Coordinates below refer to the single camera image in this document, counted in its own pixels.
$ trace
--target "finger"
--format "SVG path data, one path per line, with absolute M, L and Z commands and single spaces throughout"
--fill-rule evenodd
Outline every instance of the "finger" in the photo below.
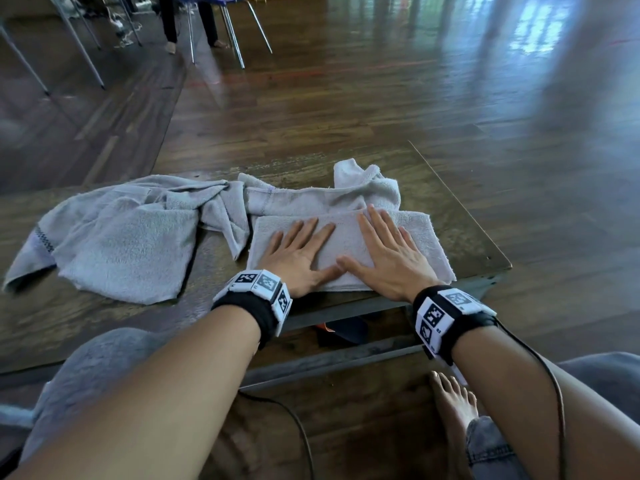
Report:
M 396 227 L 396 223 L 391 218 L 389 213 L 386 210 L 381 210 L 380 217 L 382 217 L 382 220 L 384 220 L 385 224 L 387 224 L 389 232 L 391 233 L 391 236 L 394 238 L 394 241 L 396 242 L 396 244 L 399 244 L 400 246 L 404 246 L 404 237 L 402 237 L 402 234 L 400 234 L 400 231 L 398 231 L 398 227 Z
M 319 271 L 315 271 L 315 279 L 316 286 L 314 288 L 318 288 L 326 283 L 332 282 L 340 278 L 346 270 L 334 264 L 333 266 L 325 267 L 324 269 L 320 269 Z
M 451 389 L 453 390 L 453 392 L 455 392 L 456 394 L 460 394 L 460 384 L 458 384 L 458 381 L 456 380 L 456 378 L 453 376 L 450 376 L 449 382 L 451 383 Z
M 324 243 L 329 240 L 334 230 L 335 224 L 330 223 L 322 227 L 320 231 L 316 232 L 314 236 L 309 239 L 309 242 L 304 248 L 305 255 L 309 259 L 313 260 L 316 257 L 316 254 L 318 254 L 318 251 L 322 249 L 322 246 L 324 246 Z
M 282 243 L 280 243 L 280 248 L 288 248 L 296 238 L 304 224 L 305 223 L 302 221 L 295 221 L 289 229 L 289 232 L 284 236 Z
M 447 377 L 442 372 L 440 373 L 440 382 L 442 382 L 442 388 L 446 392 L 453 392 L 453 388 L 451 387 L 449 379 L 447 379 Z
M 363 213 L 358 214 L 358 225 L 360 226 L 360 232 L 369 250 L 369 254 L 373 257 L 373 254 L 375 254 L 377 250 L 384 248 L 385 245 L 382 244 L 378 234 L 376 234 L 376 230 L 373 229 L 371 222 L 369 222 Z
M 302 249 L 305 247 L 305 244 L 311 239 L 314 231 L 316 230 L 316 226 L 318 225 L 318 218 L 313 217 L 305 222 L 305 225 L 302 227 L 296 238 L 291 243 L 290 247 L 292 249 Z
M 431 371 L 429 373 L 429 382 L 431 383 L 432 388 L 442 390 L 442 381 L 436 371 Z
M 373 225 L 373 229 L 376 230 L 376 234 L 378 234 L 378 237 L 380 238 L 382 244 L 384 244 L 387 248 L 395 248 L 396 242 L 394 241 L 394 238 L 391 235 L 391 231 L 389 231 L 389 227 L 387 227 L 386 222 L 382 220 L 382 217 L 380 217 L 380 214 L 378 213 L 376 208 L 373 207 L 373 205 L 369 205 L 368 210 L 371 217 L 371 224 Z
M 399 231 L 400 231 L 400 234 L 402 234 L 402 237 L 406 242 L 406 245 L 409 246 L 412 250 L 417 251 L 418 246 L 415 245 L 415 242 L 413 241 L 411 234 L 409 234 L 409 231 L 407 231 L 407 229 L 405 229 L 402 226 L 400 226 Z
M 361 282 L 370 288 L 373 288 L 373 286 L 371 286 L 373 284 L 373 280 L 371 279 L 371 272 L 373 271 L 373 268 L 361 265 L 351 256 L 338 256 L 336 261 L 338 266 L 340 266 L 344 271 L 351 273 Z
M 276 249 L 278 249 L 278 247 L 280 246 L 281 241 L 282 241 L 282 231 L 279 230 L 277 232 L 274 232 L 273 235 L 271 236 L 271 239 L 269 240 L 267 249 L 265 250 L 263 256 L 270 256 L 274 252 L 276 252 Z

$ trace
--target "black wristband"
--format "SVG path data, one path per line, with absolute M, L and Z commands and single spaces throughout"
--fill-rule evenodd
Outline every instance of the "black wristband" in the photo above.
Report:
M 425 288 L 418 293 L 413 302 L 414 323 L 417 320 L 418 309 L 422 306 L 425 298 L 430 298 L 437 306 L 441 307 L 454 319 L 453 325 L 451 325 L 450 329 L 448 329 L 442 336 L 442 342 L 440 343 L 440 349 L 438 350 L 438 355 L 449 365 L 453 364 L 451 351 L 462 335 L 475 328 L 496 325 L 495 318 L 484 312 L 472 315 L 463 315 L 460 310 L 453 306 L 446 298 L 438 294 L 438 291 L 448 290 L 451 288 L 451 286 L 446 285 Z
M 260 327 L 260 345 L 259 350 L 262 350 L 267 342 L 273 338 L 276 333 L 276 327 L 278 321 L 276 320 L 271 304 L 257 295 L 251 292 L 235 293 L 229 292 L 222 298 L 217 300 L 211 307 L 213 310 L 222 305 L 235 305 L 240 308 L 244 308 L 258 323 Z

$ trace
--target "person's left hand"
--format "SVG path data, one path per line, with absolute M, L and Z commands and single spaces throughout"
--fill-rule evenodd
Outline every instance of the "person's left hand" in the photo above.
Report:
M 276 232 L 260 259 L 258 269 L 280 277 L 292 298 L 300 298 L 344 274 L 338 265 L 318 271 L 311 269 L 316 254 L 335 229 L 335 224 L 327 224 L 314 235 L 317 224 L 314 217 L 307 222 L 295 222 L 284 238 L 282 231 Z

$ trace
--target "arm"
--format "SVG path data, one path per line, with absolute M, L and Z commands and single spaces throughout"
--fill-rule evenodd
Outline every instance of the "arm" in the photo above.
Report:
M 374 267 L 341 256 L 338 263 L 389 299 L 413 302 L 441 284 L 409 233 L 369 208 L 360 229 Z M 524 348 L 497 327 L 462 335 L 452 357 L 535 480 L 558 478 L 556 396 L 549 377 Z M 640 472 L 640 426 L 592 389 L 550 365 L 564 396 L 570 479 L 622 479 Z
M 261 267 L 277 274 L 293 298 L 342 273 L 312 271 L 333 231 L 313 237 L 317 220 L 273 236 Z M 254 318 L 220 306 L 135 368 L 10 477 L 172 480 L 196 478 L 236 397 L 260 341 Z

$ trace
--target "wooden table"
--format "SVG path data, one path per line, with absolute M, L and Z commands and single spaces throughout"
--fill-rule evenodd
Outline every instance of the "wooden table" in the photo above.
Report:
M 334 163 L 348 158 L 356 158 L 363 168 L 379 165 L 384 176 L 398 180 L 403 210 L 431 215 L 436 234 L 458 277 L 458 287 L 481 298 L 511 267 L 508 259 L 409 143 L 401 147 L 377 146 L 316 153 L 248 168 L 182 175 L 199 180 L 231 180 L 244 171 L 279 187 L 330 187 Z M 34 224 L 46 211 L 89 189 L 52 189 L 0 199 L 3 215 L 0 267 L 8 269 Z M 57 368 L 55 364 L 60 364 L 76 347 L 105 331 L 132 326 L 175 333 L 194 322 L 208 311 L 211 298 L 224 282 L 244 269 L 246 262 L 246 253 L 238 262 L 231 259 L 227 243 L 219 233 L 201 232 L 198 241 L 184 290 L 178 299 L 170 302 L 142 306 L 114 301 L 76 290 L 68 281 L 58 278 L 55 271 L 37 279 L 18 295 L 0 295 L 0 387 L 27 381 L 19 378 L 50 376 Z M 314 293 L 296 300 L 285 329 L 397 306 L 373 292 Z M 320 374 L 418 350 L 420 345 L 412 336 L 391 337 L 345 351 L 316 355 L 302 362 L 253 369 L 245 377 L 244 386 L 282 382 L 300 374 Z

